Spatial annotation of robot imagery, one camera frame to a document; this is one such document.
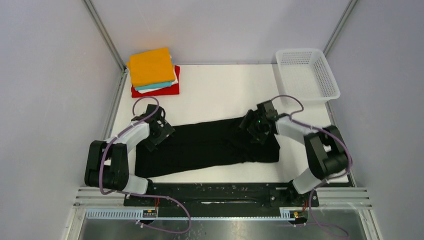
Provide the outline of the black t shirt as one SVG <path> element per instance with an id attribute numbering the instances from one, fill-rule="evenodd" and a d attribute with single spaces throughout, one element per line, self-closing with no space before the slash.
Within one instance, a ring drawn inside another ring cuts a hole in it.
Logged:
<path id="1" fill-rule="evenodd" d="M 175 126 L 175 132 L 152 151 L 138 144 L 135 175 L 153 178 L 215 166 L 278 162 L 276 137 L 269 136 L 264 144 L 254 143 L 240 128 L 242 120 L 237 117 Z"/>

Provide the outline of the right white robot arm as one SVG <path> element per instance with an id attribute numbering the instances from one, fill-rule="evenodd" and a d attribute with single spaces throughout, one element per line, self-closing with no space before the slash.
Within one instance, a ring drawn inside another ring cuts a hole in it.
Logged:
<path id="1" fill-rule="evenodd" d="M 301 205 L 307 194 L 327 180 L 349 172 L 352 159 L 338 128 L 312 126 L 293 118 L 293 114 L 279 114 L 271 100 L 249 110 L 239 126 L 247 131 L 255 144 L 265 144 L 271 136 L 284 136 L 304 145 L 308 167 L 288 184 L 287 201 Z"/>

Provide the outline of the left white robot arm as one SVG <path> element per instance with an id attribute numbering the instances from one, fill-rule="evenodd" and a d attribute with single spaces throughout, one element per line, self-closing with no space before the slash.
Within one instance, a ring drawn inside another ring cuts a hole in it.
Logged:
<path id="1" fill-rule="evenodd" d="M 137 145 L 152 152 L 175 132 L 165 116 L 161 106 L 149 104 L 144 114 L 134 116 L 116 136 L 93 141 L 89 146 L 84 183 L 89 187 L 135 194 L 142 205 L 152 204 L 155 192 L 149 188 L 151 182 L 130 174 L 128 155 Z"/>

